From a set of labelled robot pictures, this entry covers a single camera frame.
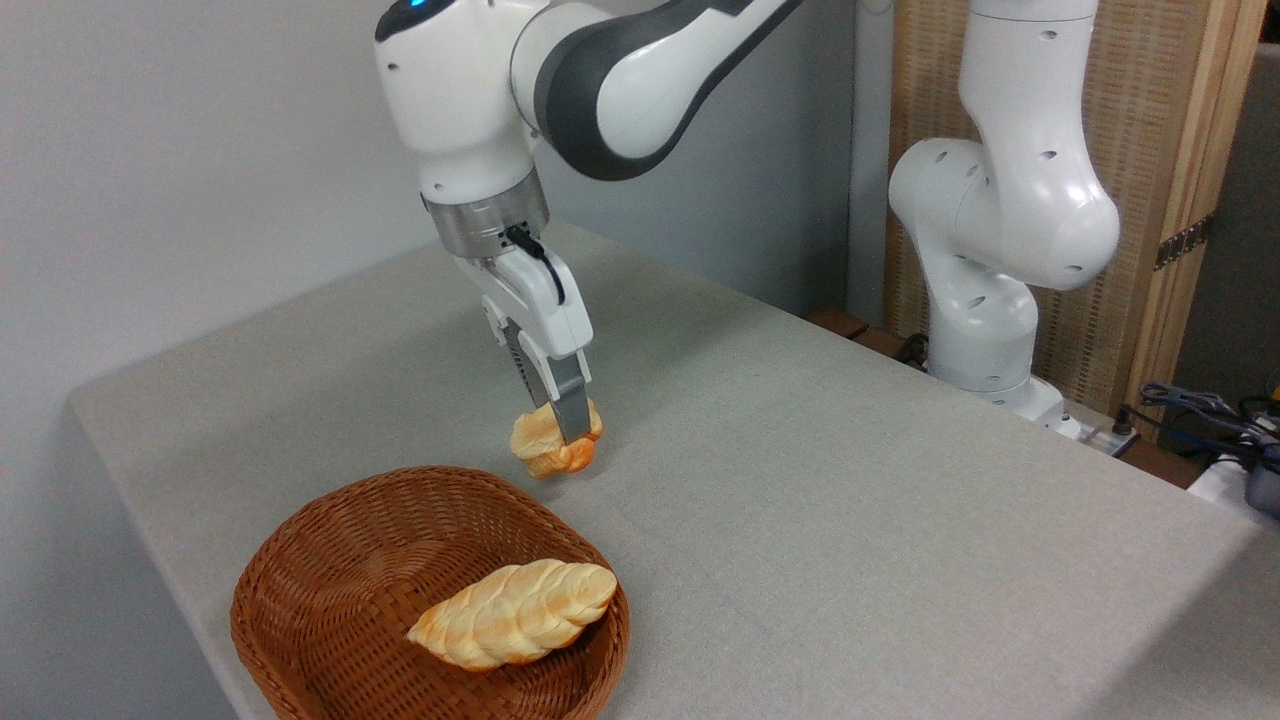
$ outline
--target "electrical cord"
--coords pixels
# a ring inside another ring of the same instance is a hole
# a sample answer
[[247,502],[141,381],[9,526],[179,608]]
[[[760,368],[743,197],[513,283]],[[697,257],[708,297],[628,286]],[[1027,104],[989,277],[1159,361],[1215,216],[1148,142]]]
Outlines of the electrical cord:
[[[1266,410],[1249,410],[1251,405],[1257,404],[1265,405]],[[1235,409],[1242,418],[1252,418],[1257,413],[1280,416],[1280,402],[1265,395],[1247,395],[1235,404]]]
[[1146,415],[1144,413],[1142,413],[1137,407],[1133,407],[1132,405],[1121,405],[1120,415],[1123,418],[1117,418],[1116,419],[1117,421],[1128,423],[1130,416],[1137,418],[1143,423],[1147,423],[1148,425],[1160,428],[1165,433],[1169,433],[1170,436],[1178,439],[1216,451],[1220,455],[1229,455],[1236,457],[1242,461],[1240,465],[1245,469],[1252,469],[1257,465],[1262,465],[1263,468],[1271,470],[1272,473],[1280,473],[1280,462],[1277,462],[1274,459],[1274,456],[1267,455],[1266,450],[1262,447],[1262,443],[1258,441],[1258,438],[1254,438],[1252,436],[1242,437],[1240,441],[1231,445],[1188,434],[1183,430],[1179,430],[1178,428],[1169,425],[1167,423],[1161,423],[1160,420],[1149,415]]
[[547,249],[543,243],[538,242],[534,236],[529,232],[529,223],[521,223],[518,225],[511,225],[507,228],[507,237],[516,243],[517,247],[529,254],[534,260],[541,260],[543,265],[547,265],[547,272],[552,274],[552,281],[556,282],[556,293],[558,295],[558,305],[564,305],[564,284],[559,279],[559,273],[552,265],[552,259],[547,256]]
[[924,333],[914,333],[906,338],[902,347],[893,355],[893,360],[899,363],[915,363],[919,366],[924,366],[925,360],[929,359],[929,336]]
[[1142,405],[1148,407],[1178,407],[1198,415],[1206,423],[1245,434],[1254,439],[1272,434],[1271,430],[1248,420],[1231,407],[1221,396],[1211,392],[1192,392],[1180,387],[1151,382],[1142,386]]

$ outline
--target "bread roll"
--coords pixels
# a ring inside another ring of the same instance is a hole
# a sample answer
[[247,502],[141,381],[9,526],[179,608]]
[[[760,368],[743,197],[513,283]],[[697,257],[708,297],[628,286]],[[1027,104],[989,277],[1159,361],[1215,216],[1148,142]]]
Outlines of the bread roll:
[[508,565],[431,607],[406,638],[472,673],[568,647],[604,616],[618,579],[586,562]]
[[516,420],[511,430],[511,451],[525,461],[529,474],[541,480],[559,473],[577,473],[595,457],[595,441],[604,433],[604,423],[595,411],[595,401],[588,400],[591,432],[571,445],[564,443],[556,413],[548,402]]

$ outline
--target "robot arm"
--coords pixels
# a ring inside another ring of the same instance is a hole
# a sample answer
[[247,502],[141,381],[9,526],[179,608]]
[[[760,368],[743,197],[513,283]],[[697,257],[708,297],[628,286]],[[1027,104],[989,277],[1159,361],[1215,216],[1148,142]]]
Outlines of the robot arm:
[[908,150],[890,204],[929,290],[929,374],[1057,427],[1030,377],[1027,284],[1074,290],[1115,254],[1120,219],[1084,142],[1080,99],[1097,0],[970,0],[960,99],[982,143]]
[[534,147],[545,137],[599,179],[653,169],[799,3],[671,0],[614,18],[582,3],[397,0],[379,22],[379,74],[422,204],[566,441],[590,429],[593,329],[568,266],[539,242]]
[[557,5],[512,55],[521,115],[580,173],[630,179],[676,146],[703,100],[800,0],[672,0],[609,18]]

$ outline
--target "table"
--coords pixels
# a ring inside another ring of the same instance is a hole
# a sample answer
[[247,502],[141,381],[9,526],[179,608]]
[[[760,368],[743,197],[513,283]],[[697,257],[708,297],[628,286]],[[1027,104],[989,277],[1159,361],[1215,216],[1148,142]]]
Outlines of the table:
[[538,483],[527,397],[429,249],[73,395],[242,717],[232,589],[306,501],[480,468],[611,560],[607,717],[1276,717],[1280,542],[1151,475],[704,279],[553,224],[607,434]]

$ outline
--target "brown woven basket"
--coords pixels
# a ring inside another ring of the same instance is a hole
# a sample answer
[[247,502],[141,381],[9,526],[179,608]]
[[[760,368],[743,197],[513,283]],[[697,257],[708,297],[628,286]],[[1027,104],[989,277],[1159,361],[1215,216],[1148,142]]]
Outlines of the brown woven basket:
[[543,557],[609,566],[500,478],[396,470],[307,503],[262,543],[236,585],[232,638],[280,717],[595,717],[630,639],[621,588],[575,644],[525,666],[472,674],[404,639],[436,602]]

